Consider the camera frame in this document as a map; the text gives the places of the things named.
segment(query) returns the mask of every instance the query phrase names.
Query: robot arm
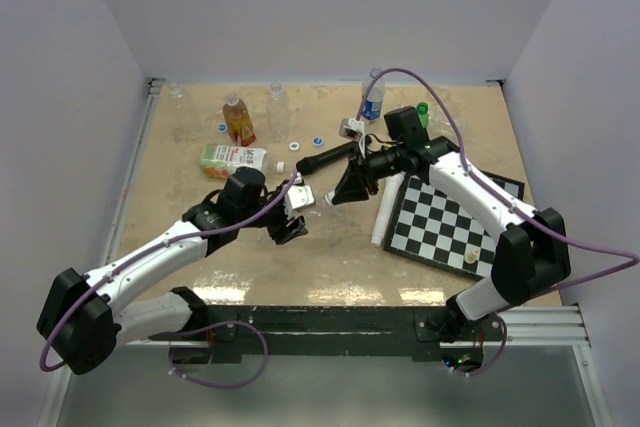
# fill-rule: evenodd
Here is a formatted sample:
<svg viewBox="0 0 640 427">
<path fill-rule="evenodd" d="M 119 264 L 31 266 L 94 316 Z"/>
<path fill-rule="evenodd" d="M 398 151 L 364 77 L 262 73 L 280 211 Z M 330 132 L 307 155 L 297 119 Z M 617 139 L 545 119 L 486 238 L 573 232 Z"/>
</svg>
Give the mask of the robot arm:
<svg viewBox="0 0 640 427">
<path fill-rule="evenodd" d="M 116 347 L 133 340 L 207 325 L 206 305 L 185 287 L 158 299 L 132 302 L 161 279 L 235 240 L 238 230 L 198 234 L 229 227 L 261 211 L 284 187 L 283 183 L 268 193 L 264 182 L 261 172 L 240 168 L 227 179 L 215 202 L 212 199 L 218 192 L 191 207 L 155 240 L 83 276 L 73 269 L 59 274 L 38 320 L 40 334 L 48 339 L 69 308 L 105 278 L 108 281 L 75 311 L 52 344 L 76 374 L 93 370 Z M 299 178 L 275 207 L 248 226 L 266 227 L 276 244 L 284 244 L 307 233 L 304 217 L 294 214 L 313 203 L 311 189 Z M 159 243 L 165 247 L 149 249 Z M 125 262 L 131 265 L 120 272 L 118 267 Z"/>
<path fill-rule="evenodd" d="M 511 202 L 510 207 L 503 205 L 463 169 L 457 146 L 444 137 L 429 139 L 413 107 L 389 112 L 385 122 L 395 144 L 369 153 L 362 141 L 362 122 L 343 121 L 341 134 L 358 141 L 359 147 L 352 150 L 347 170 L 326 198 L 334 205 L 367 200 L 378 192 L 379 179 L 406 172 L 449 195 L 488 231 L 496 243 L 491 276 L 447 301 L 443 340 L 455 340 L 466 325 L 521 305 L 569 276 L 566 244 L 533 228 L 515 214 L 514 207 L 564 235 L 560 214 L 553 209 L 538 211 L 521 202 L 469 164 L 481 180 Z"/>
</svg>

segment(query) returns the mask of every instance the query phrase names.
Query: clear plastic bottle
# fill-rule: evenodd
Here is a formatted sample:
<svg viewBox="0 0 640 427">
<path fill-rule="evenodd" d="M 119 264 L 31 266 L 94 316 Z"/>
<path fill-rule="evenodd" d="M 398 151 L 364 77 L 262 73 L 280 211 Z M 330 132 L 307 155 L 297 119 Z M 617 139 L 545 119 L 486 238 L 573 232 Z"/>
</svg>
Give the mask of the clear plastic bottle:
<svg viewBox="0 0 640 427">
<path fill-rule="evenodd" d="M 369 78 L 362 82 L 363 97 L 365 91 L 367 90 L 367 87 L 369 87 L 369 84 L 371 83 L 371 79 L 373 79 L 380 72 L 382 72 L 381 69 L 371 69 Z M 384 80 L 378 80 L 376 82 L 376 85 L 373 86 L 373 89 L 371 89 L 371 92 L 369 92 L 369 97 L 365 100 L 362 117 L 370 121 L 380 118 L 380 112 L 382 111 L 382 100 L 384 98 L 385 90 L 386 85 L 384 83 Z"/>
<path fill-rule="evenodd" d="M 189 92 L 177 82 L 167 85 L 169 108 L 174 120 L 173 138 L 177 142 L 202 140 L 200 114 Z"/>
<path fill-rule="evenodd" d="M 267 101 L 267 122 L 276 140 L 289 136 L 289 96 L 280 82 L 272 82 Z"/>
</svg>

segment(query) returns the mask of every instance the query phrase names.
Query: checkered board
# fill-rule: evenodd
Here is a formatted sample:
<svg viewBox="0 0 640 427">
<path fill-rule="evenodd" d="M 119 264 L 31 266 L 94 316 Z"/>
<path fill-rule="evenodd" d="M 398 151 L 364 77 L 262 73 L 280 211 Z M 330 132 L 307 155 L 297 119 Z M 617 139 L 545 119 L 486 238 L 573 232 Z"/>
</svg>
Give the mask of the checkered board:
<svg viewBox="0 0 640 427">
<path fill-rule="evenodd" d="M 522 182 L 487 172 L 485 175 L 522 200 Z M 387 229 L 386 251 L 481 279 L 491 273 L 495 248 L 489 234 L 457 202 L 418 177 L 404 179 Z M 464 255 L 473 249 L 480 249 L 479 260 L 467 264 Z"/>
</svg>

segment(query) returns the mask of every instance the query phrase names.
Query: white wall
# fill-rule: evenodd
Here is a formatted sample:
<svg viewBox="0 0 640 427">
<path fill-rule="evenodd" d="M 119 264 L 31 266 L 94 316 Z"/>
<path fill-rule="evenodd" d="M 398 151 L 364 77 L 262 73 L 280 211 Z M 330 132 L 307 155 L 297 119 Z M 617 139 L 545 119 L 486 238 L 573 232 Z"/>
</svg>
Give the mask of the white wall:
<svg viewBox="0 0 640 427">
<path fill-rule="evenodd" d="M 0 424 L 35 425 L 36 321 L 60 271 L 96 265 L 144 75 L 105 0 L 0 0 Z"/>
<path fill-rule="evenodd" d="M 154 76 L 505 78 L 550 0 L 107 0 Z"/>
<path fill-rule="evenodd" d="M 537 205 L 569 233 L 639 250 L 640 2 L 553 0 L 506 83 Z M 574 276 L 611 257 L 572 251 Z M 580 301 L 616 426 L 636 426 L 640 268 L 564 293 Z"/>
</svg>

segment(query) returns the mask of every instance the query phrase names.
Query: white paper roll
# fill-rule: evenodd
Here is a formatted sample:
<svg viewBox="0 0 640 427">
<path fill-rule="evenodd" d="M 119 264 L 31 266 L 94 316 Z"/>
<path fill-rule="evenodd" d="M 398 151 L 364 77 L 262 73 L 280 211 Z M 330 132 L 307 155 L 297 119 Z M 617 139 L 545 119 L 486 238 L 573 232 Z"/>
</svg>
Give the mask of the white paper roll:
<svg viewBox="0 0 640 427">
<path fill-rule="evenodd" d="M 385 181 L 380 209 L 371 234 L 371 245 L 380 247 L 380 244 L 382 244 L 384 233 L 387 231 L 387 225 L 389 225 L 389 219 L 391 218 L 391 211 L 398 195 L 398 189 L 400 189 L 403 180 L 404 174 L 396 174 L 392 177 L 387 177 Z"/>
</svg>

